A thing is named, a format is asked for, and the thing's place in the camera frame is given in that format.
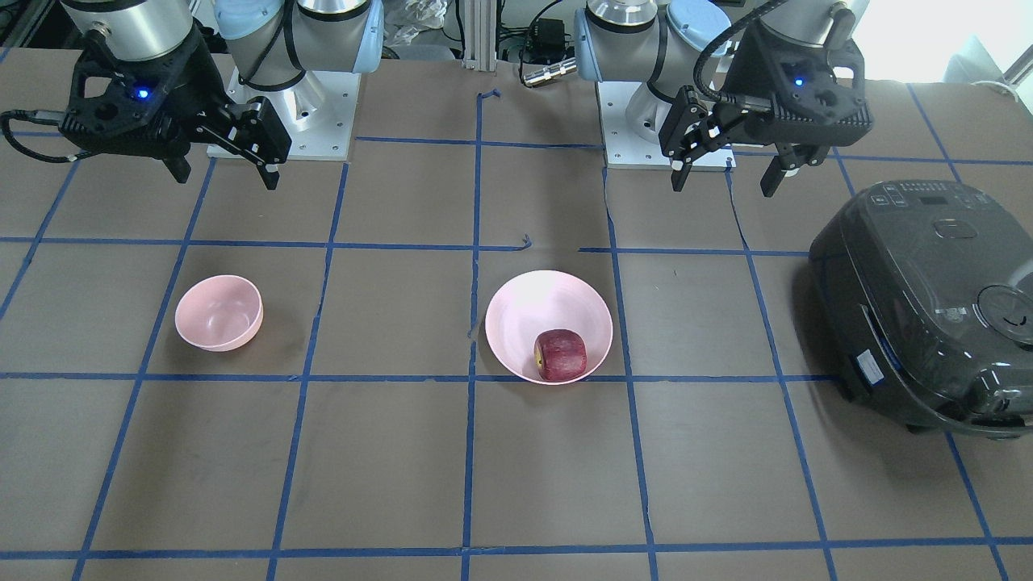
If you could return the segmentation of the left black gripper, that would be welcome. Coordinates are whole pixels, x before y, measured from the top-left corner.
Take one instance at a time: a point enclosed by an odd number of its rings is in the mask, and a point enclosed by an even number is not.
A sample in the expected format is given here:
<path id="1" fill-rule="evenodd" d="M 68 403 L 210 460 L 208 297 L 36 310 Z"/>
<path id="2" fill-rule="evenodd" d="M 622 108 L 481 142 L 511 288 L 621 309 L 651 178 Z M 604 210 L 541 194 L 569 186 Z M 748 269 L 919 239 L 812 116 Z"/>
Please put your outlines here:
<path id="1" fill-rule="evenodd" d="M 683 190 L 695 161 L 730 143 L 778 144 L 761 177 L 761 194 L 771 198 L 808 162 L 807 146 L 851 146 L 874 126 L 864 56 L 854 40 L 827 49 L 748 28 L 722 89 L 735 100 L 713 111 L 692 87 L 676 92 L 658 135 L 675 192 Z"/>

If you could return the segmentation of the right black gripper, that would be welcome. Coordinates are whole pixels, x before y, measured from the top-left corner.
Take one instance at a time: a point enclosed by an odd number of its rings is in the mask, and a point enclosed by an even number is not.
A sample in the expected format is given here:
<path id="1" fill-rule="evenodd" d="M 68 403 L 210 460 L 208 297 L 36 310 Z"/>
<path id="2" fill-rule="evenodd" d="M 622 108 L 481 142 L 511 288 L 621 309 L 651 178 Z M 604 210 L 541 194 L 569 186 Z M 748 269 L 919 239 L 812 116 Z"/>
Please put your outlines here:
<path id="1" fill-rule="evenodd" d="M 144 61 L 115 59 L 109 36 L 91 30 L 73 69 L 59 132 L 89 153 L 158 159 L 187 184 L 192 144 L 213 144 L 257 170 L 277 188 L 292 139 L 273 103 L 232 103 L 197 28 L 169 54 Z"/>

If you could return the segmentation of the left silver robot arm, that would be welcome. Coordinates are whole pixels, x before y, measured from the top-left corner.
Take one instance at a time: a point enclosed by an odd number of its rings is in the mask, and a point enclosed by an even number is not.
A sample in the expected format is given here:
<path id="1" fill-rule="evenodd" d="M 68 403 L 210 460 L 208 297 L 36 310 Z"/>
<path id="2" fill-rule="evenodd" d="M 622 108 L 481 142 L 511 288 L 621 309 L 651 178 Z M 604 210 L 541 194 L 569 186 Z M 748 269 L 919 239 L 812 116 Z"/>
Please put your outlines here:
<path id="1" fill-rule="evenodd" d="M 735 22 L 711 1 L 588 1 L 575 61 L 594 82 L 641 82 L 660 110 L 652 128 L 683 189 L 694 162 L 727 144 L 774 146 L 765 196 L 829 148 L 866 136 L 874 118 L 853 40 L 864 1 L 764 1 Z"/>

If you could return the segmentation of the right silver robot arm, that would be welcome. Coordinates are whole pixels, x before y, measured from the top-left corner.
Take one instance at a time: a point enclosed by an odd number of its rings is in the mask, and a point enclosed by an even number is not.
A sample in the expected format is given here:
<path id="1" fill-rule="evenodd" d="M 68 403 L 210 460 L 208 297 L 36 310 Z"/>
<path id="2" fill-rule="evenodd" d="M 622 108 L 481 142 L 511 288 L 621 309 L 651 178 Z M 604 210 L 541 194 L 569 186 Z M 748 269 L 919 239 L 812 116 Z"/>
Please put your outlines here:
<path id="1" fill-rule="evenodd" d="M 331 125 L 317 71 L 371 73 L 379 1 L 217 1 L 243 93 L 230 95 L 185 1 L 64 1 L 85 47 L 59 132 L 89 153 L 161 161 L 180 183 L 193 144 L 244 159 L 273 189 L 300 137 Z"/>

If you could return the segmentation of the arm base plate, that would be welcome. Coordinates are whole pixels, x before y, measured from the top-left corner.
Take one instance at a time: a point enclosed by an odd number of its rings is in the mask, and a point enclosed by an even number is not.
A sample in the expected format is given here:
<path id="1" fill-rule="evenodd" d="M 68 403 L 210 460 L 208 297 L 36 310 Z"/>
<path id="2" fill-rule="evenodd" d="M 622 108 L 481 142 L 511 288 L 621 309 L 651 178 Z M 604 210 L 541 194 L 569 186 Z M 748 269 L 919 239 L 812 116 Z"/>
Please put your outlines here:
<path id="1" fill-rule="evenodd" d="M 294 87 L 261 92 L 237 81 L 228 82 L 228 96 L 243 104 L 255 96 L 273 103 L 291 136 L 288 161 L 347 161 L 364 77 L 339 71 L 307 71 Z"/>
<path id="2" fill-rule="evenodd" d="M 671 169 L 659 132 L 671 110 L 645 82 L 597 82 L 599 120 L 609 169 Z"/>

